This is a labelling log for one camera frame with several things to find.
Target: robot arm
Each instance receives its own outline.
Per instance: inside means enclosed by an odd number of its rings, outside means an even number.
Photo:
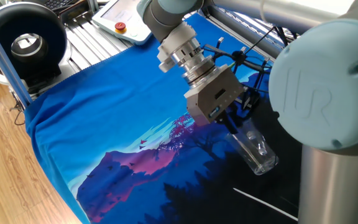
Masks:
[[[280,124],[305,148],[299,223],[358,223],[358,1],[335,20],[337,15],[278,0],[143,0],[138,12],[161,42],[160,68],[185,69],[187,107],[198,125],[226,121],[225,109],[242,88],[227,65],[217,67],[203,56],[195,31],[181,21],[212,3],[299,34],[324,23],[278,56],[270,102]]]
[[[178,64],[185,70],[183,77],[190,86],[185,94],[189,114],[198,125],[220,121],[235,134],[236,127],[228,122],[225,109],[243,92],[243,87],[231,69],[225,65],[218,68],[211,58],[203,56],[200,44],[195,39],[196,32],[182,22],[185,14],[213,4],[246,12],[276,24],[286,24],[285,27],[289,26],[301,34],[337,15],[283,1],[266,1],[265,5],[260,5],[256,0],[141,0],[137,6],[138,13],[161,42],[157,56],[161,61],[160,69],[167,72]],[[280,13],[272,17],[269,10],[277,6],[281,9]],[[260,8],[268,11],[266,14],[260,13]]]

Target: wire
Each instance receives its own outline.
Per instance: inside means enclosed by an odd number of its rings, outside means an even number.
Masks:
[[[251,86],[245,85],[245,84],[243,84],[243,85],[244,85],[245,87],[250,88],[250,89],[253,89],[253,90],[255,90],[255,91],[261,91],[262,93],[269,93],[269,91],[266,91],[266,90],[261,90],[261,89],[254,88],[254,87],[251,87]]]
[[[247,55],[248,52],[250,52],[259,42],[261,42],[268,34],[273,31],[274,27],[272,27],[262,38],[260,38],[256,43],[254,43],[245,53],[244,55]]]
[[[21,123],[21,124],[18,124],[17,123],[17,119],[19,118],[19,115],[22,113],[23,111],[22,110],[20,110],[19,111],[19,113],[17,114],[17,116],[16,116],[16,119],[15,119],[15,125],[17,125],[17,126],[20,126],[20,125],[23,125],[23,124],[25,124],[25,121],[23,121],[23,123]]]

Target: black cable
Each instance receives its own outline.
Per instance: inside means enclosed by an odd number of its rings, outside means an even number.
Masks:
[[[23,125],[23,124],[25,124],[25,121],[23,121],[23,123],[21,123],[21,124],[18,124],[17,123],[17,119],[19,118],[19,115],[22,113],[23,111],[22,110],[20,110],[19,111],[19,113],[17,114],[17,116],[16,116],[16,119],[15,119],[15,125],[17,125],[17,126],[20,126],[20,125]]]
[[[277,35],[280,37],[280,39],[283,41],[284,46],[288,46],[287,38],[285,37],[284,30],[281,27],[273,27],[276,31]]]
[[[285,46],[288,46],[288,40],[287,40],[287,38],[285,37],[285,33],[284,33],[283,28],[282,28],[282,27],[279,27],[278,29],[279,29],[279,31],[281,32],[281,35],[282,35],[281,38],[283,39],[284,45],[285,45]]]
[[[293,39],[296,40],[298,38],[298,34],[296,34],[296,32],[292,32],[290,31],[292,36],[293,36]]]
[[[260,38],[256,43],[254,43],[245,53],[244,55],[247,55],[248,52],[250,52],[259,42],[261,42],[268,34],[273,31],[274,27],[272,27],[262,38]]]
[[[262,93],[269,93],[269,91],[266,91],[266,90],[261,90],[261,89],[254,88],[254,87],[251,87],[251,86],[245,85],[245,84],[243,84],[243,85],[244,85],[245,87],[248,87],[248,88],[253,89],[253,90],[255,90],[255,91],[261,91]]]

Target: gray cylinder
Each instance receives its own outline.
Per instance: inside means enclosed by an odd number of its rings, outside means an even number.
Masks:
[[[358,224],[358,156],[303,146],[299,224]]]

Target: tree silhouette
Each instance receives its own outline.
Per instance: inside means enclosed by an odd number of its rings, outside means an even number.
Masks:
[[[220,124],[213,123],[207,126],[194,126],[193,132],[185,142],[185,146],[190,149],[198,147],[208,153],[215,161],[222,162],[223,160],[213,152],[213,147],[216,143],[224,141],[223,137],[226,134],[226,128]]]
[[[145,222],[138,224],[192,224],[192,223],[241,223],[241,224],[291,224],[287,217],[273,211],[232,188],[246,191],[268,203],[297,215],[297,209],[285,205],[267,185],[277,183],[279,176],[256,176],[236,152],[225,152],[225,162],[208,161],[206,175],[195,172],[198,184],[186,187],[164,184],[169,202],[161,206],[163,215],[145,214]]]

